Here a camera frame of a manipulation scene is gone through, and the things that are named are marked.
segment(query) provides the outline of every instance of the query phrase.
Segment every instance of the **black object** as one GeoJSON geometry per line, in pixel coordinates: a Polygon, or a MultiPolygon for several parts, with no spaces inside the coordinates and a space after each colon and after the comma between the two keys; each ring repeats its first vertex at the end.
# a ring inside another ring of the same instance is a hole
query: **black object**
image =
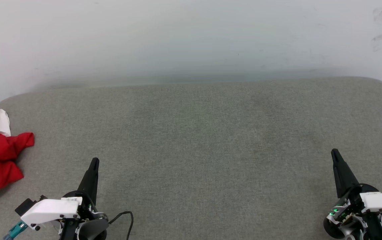
{"type": "Polygon", "coordinates": [[[348,164],[342,158],[339,150],[334,148],[332,149],[331,154],[333,159],[333,173],[335,175],[336,194],[338,198],[341,198],[350,188],[358,186],[359,182],[357,181],[348,164]]]}
{"type": "Polygon", "coordinates": [[[133,213],[131,211],[125,211],[125,212],[119,213],[116,217],[113,218],[113,220],[111,220],[108,223],[112,224],[116,219],[121,217],[121,215],[123,214],[130,214],[130,217],[131,217],[130,227],[128,228],[127,238],[126,238],[126,240],[128,240],[128,237],[130,237],[131,228],[133,227],[133,213]]]}
{"type": "Polygon", "coordinates": [[[63,225],[62,236],[60,239],[76,239],[75,231],[77,230],[80,219],[67,218],[63,225]]]}
{"type": "Polygon", "coordinates": [[[22,202],[14,211],[19,215],[23,216],[30,208],[32,208],[37,201],[32,201],[31,199],[26,199],[22,202]]]}
{"type": "Polygon", "coordinates": [[[325,218],[323,221],[323,227],[325,228],[325,231],[327,232],[327,234],[329,234],[329,236],[335,239],[345,238],[345,235],[342,233],[342,231],[339,230],[338,227],[327,218],[325,218]]]}
{"type": "MultiPolygon", "coordinates": [[[[345,217],[351,213],[361,213],[364,208],[364,203],[360,197],[360,193],[378,192],[379,190],[369,184],[360,184],[354,173],[349,168],[348,164],[342,158],[338,149],[333,149],[331,154],[333,160],[336,194],[339,198],[339,201],[335,206],[343,206],[348,201],[350,205],[342,212],[339,217],[335,218],[335,220],[339,222],[337,225],[325,218],[323,226],[325,231],[331,237],[341,239],[345,236],[339,229],[339,226],[342,225],[343,220],[346,222],[345,217]]],[[[378,213],[371,213],[370,211],[366,211],[366,213],[361,214],[361,216],[368,225],[364,238],[369,238],[371,240],[382,240],[382,225],[380,223],[378,213]]],[[[355,237],[360,235],[360,229],[363,229],[363,226],[353,227],[355,228],[355,231],[353,231],[351,235],[355,237]]]]}
{"type": "MultiPolygon", "coordinates": [[[[90,208],[97,212],[96,209],[96,195],[97,195],[97,183],[99,180],[99,159],[93,158],[91,160],[88,170],[84,173],[81,183],[78,186],[77,191],[72,191],[65,194],[63,197],[83,197],[83,201],[78,206],[78,213],[81,219],[94,220],[95,218],[90,213],[90,208]]],[[[74,240],[77,239],[75,230],[78,227],[80,219],[67,218],[64,223],[64,229],[62,231],[61,240],[74,240]]],[[[104,230],[96,239],[105,240],[107,232],[104,230]]]]}

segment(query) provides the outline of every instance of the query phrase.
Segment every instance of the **gray fabric surface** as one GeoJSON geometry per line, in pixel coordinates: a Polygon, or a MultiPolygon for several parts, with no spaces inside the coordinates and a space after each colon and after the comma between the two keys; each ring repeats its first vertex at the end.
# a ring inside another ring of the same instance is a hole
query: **gray fabric surface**
{"type": "MultiPolygon", "coordinates": [[[[382,190],[382,82],[325,78],[63,89],[0,103],[11,132],[35,133],[0,190],[0,239],[14,209],[75,190],[101,160],[97,207],[134,213],[131,240],[329,239],[330,151],[382,190]]],[[[124,239],[129,216],[108,229],[124,239]]],[[[18,240],[57,240],[52,226],[18,240]]]]}

